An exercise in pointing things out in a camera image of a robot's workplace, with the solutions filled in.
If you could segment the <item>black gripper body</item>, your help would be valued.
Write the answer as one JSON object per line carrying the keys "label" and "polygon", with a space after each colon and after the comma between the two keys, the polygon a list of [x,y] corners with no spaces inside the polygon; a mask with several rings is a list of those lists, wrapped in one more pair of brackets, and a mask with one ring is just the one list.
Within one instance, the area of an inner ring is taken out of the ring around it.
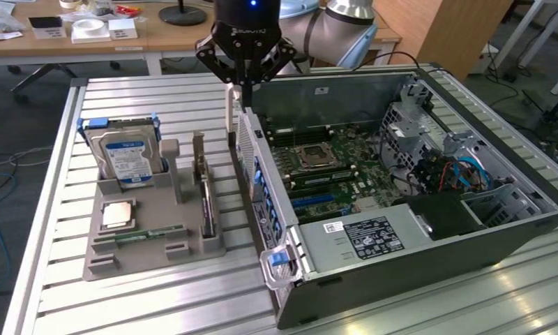
{"label": "black gripper body", "polygon": [[279,42],[279,1],[224,0],[214,2],[211,37],[224,55],[259,68]]}

